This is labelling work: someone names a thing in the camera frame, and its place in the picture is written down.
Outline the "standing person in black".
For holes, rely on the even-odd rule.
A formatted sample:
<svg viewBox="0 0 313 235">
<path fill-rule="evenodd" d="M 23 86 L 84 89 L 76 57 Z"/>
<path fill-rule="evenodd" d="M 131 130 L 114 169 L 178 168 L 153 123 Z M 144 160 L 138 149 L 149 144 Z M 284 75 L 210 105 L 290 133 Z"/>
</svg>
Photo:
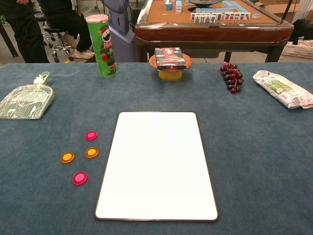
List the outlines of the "standing person in black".
<svg viewBox="0 0 313 235">
<path fill-rule="evenodd" d="M 48 63 L 41 29 L 29 0 L 0 0 L 3 15 L 14 31 L 18 49 L 26 63 Z"/>
</svg>

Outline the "dark printed carton box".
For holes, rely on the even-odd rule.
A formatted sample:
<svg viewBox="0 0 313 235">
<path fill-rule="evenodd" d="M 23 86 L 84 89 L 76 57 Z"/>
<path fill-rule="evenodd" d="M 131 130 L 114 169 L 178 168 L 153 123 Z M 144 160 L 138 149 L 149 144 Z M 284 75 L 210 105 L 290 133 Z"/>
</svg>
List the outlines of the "dark printed carton box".
<svg viewBox="0 0 313 235">
<path fill-rule="evenodd" d="M 180 47 L 155 48 L 156 68 L 161 71 L 185 70 L 186 62 Z"/>
</svg>

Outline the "brown cardboard box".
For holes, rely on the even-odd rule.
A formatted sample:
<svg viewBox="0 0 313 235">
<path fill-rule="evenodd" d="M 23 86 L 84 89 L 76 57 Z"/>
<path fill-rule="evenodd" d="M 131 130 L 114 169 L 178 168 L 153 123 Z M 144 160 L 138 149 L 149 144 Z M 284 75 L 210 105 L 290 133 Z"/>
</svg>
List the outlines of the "brown cardboard box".
<svg viewBox="0 0 313 235">
<path fill-rule="evenodd" d="M 258 0 L 260 6 L 271 13 L 284 13 L 290 0 Z M 291 0 L 289 12 L 301 11 L 300 0 Z"/>
</svg>

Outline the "yellow plastic cup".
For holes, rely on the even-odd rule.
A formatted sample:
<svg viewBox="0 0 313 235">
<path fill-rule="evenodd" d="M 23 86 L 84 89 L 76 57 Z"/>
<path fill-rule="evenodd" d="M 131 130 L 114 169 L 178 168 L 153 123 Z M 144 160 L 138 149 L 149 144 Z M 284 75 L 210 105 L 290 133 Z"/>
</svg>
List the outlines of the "yellow plastic cup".
<svg viewBox="0 0 313 235">
<path fill-rule="evenodd" d="M 182 78 L 181 70 L 159 70 L 158 76 L 160 79 L 165 81 L 178 81 Z"/>
</svg>

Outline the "dark red grape bunch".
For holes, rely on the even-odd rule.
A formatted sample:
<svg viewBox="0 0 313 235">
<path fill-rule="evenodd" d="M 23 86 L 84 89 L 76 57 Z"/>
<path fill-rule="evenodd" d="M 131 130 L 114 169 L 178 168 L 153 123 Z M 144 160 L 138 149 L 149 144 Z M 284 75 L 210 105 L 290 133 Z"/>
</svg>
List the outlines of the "dark red grape bunch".
<svg viewBox="0 0 313 235">
<path fill-rule="evenodd" d="M 241 91 L 244 78 L 237 64 L 223 62 L 222 65 L 216 69 L 216 78 L 218 76 L 218 72 L 221 73 L 227 89 L 231 94 L 236 94 Z"/>
</svg>

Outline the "blue-backed mahjong tile row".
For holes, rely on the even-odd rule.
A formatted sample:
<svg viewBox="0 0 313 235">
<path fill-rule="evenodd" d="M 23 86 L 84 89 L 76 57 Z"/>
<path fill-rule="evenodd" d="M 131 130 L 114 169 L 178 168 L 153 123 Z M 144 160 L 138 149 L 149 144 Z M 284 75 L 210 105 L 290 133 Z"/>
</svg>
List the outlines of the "blue-backed mahjong tile row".
<svg viewBox="0 0 313 235">
<path fill-rule="evenodd" d="M 225 12 L 234 12 L 234 8 L 201 8 L 196 7 L 196 13 L 225 13 Z"/>
</svg>

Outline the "brown woven basket plate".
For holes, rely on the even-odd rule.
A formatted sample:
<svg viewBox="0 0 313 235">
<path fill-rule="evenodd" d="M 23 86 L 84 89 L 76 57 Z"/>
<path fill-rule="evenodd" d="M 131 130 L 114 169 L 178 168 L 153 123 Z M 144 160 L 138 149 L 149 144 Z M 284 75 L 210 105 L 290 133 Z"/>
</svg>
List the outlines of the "brown woven basket plate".
<svg viewBox="0 0 313 235">
<path fill-rule="evenodd" d="M 187 70 L 189 69 L 191 66 L 192 66 L 192 59 L 190 58 L 190 56 L 188 56 L 187 54 L 183 53 L 183 58 L 185 60 L 185 64 L 186 64 L 186 68 L 182 69 L 182 68 L 179 68 L 179 67 L 174 67 L 173 69 L 169 69 L 169 70 L 165 70 L 165 71 L 182 71 L 182 70 Z M 156 59 L 156 56 L 153 55 L 152 57 L 150 57 L 149 59 L 149 64 L 157 69 L 157 59 Z"/>
</svg>

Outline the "black bag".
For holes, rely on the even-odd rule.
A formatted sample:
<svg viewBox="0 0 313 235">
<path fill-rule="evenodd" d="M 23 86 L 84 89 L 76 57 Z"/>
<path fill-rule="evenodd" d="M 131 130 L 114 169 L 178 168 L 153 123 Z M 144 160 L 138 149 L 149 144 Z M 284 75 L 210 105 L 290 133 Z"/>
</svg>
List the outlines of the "black bag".
<svg viewBox="0 0 313 235">
<path fill-rule="evenodd" d="M 298 19 L 293 23 L 294 29 L 289 41 L 294 45 L 298 44 L 298 38 L 303 37 L 304 40 L 313 40 L 313 22 L 305 19 Z"/>
</svg>

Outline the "white rectangular board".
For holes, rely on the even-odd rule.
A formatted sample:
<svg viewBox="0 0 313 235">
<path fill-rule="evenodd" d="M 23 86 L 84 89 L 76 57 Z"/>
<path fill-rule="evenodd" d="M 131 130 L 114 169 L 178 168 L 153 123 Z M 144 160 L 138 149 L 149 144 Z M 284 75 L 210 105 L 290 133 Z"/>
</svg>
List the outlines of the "white rectangular board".
<svg viewBox="0 0 313 235">
<path fill-rule="evenodd" d="M 193 112 L 121 112 L 94 215 L 99 220 L 216 221 Z"/>
</svg>

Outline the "brown mahjong table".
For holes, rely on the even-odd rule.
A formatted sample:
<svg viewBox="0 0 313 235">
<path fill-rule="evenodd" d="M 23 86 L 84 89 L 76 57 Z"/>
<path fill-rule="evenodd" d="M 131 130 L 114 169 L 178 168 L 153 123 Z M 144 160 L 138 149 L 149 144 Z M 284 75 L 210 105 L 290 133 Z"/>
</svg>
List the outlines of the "brown mahjong table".
<svg viewBox="0 0 313 235">
<path fill-rule="evenodd" d="M 193 58 L 225 52 L 227 61 L 232 52 L 258 51 L 267 54 L 266 62 L 277 62 L 294 26 L 248 0 L 233 1 L 261 17 L 195 24 L 184 0 L 182 13 L 167 11 L 163 0 L 147 0 L 135 25 L 139 62 L 146 62 L 147 54 L 154 53 L 156 47 L 180 47 Z"/>
</svg>

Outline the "black tripod stand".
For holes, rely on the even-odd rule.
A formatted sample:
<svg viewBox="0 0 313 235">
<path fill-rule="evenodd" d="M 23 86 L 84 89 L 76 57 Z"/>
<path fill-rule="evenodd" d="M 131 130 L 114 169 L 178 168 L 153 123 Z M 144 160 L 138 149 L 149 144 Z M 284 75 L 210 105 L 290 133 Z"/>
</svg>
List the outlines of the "black tripod stand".
<svg viewBox="0 0 313 235">
<path fill-rule="evenodd" d="M 283 23 L 283 21 L 291 22 L 292 13 L 289 14 L 289 10 L 293 0 L 280 0 L 280 2 L 282 3 L 281 13 L 277 14 L 277 16 L 281 19 L 280 23 Z"/>
</svg>

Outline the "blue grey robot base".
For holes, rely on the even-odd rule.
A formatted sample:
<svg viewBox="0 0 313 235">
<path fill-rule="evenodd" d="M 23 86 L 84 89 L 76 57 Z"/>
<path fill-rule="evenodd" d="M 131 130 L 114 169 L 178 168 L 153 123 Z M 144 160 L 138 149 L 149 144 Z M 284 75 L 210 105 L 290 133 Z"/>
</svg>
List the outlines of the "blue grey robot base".
<svg viewBox="0 0 313 235">
<path fill-rule="evenodd" d="M 130 63 L 137 61 L 135 34 L 130 30 L 129 0 L 102 0 L 109 10 L 109 28 L 112 36 L 115 61 Z"/>
</svg>

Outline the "green dustpan in plastic bag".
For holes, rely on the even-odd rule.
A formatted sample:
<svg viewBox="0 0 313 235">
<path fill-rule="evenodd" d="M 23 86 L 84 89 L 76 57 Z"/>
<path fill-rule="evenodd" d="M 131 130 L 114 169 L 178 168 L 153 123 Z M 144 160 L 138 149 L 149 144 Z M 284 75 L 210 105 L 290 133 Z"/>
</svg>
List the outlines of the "green dustpan in plastic bag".
<svg viewBox="0 0 313 235">
<path fill-rule="evenodd" d="M 47 85 L 50 72 L 39 74 L 32 84 L 15 88 L 0 101 L 0 118 L 40 119 L 54 100 L 54 91 Z"/>
</svg>

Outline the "orange round chip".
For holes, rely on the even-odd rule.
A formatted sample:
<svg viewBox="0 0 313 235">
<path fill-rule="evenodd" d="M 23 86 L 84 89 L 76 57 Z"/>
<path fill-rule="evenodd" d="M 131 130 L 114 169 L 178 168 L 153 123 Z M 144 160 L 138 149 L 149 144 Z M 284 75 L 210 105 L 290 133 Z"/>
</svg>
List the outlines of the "orange round chip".
<svg viewBox="0 0 313 235">
<path fill-rule="evenodd" d="M 96 147 L 90 147 L 85 151 L 87 158 L 95 158 L 99 154 L 99 150 Z"/>
<path fill-rule="evenodd" d="M 73 152 L 65 152 L 61 155 L 61 162 L 64 164 L 68 164 L 72 162 L 75 158 L 75 154 Z"/>
</svg>

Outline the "white green snack bag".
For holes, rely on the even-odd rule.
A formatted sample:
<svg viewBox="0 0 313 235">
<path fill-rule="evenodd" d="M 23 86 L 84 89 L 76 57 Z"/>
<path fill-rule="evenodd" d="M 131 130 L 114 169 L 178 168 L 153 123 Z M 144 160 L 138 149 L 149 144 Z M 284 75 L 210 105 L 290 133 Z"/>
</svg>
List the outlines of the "white green snack bag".
<svg viewBox="0 0 313 235">
<path fill-rule="evenodd" d="M 279 74 L 259 70 L 253 79 L 289 109 L 313 108 L 313 94 Z"/>
</svg>

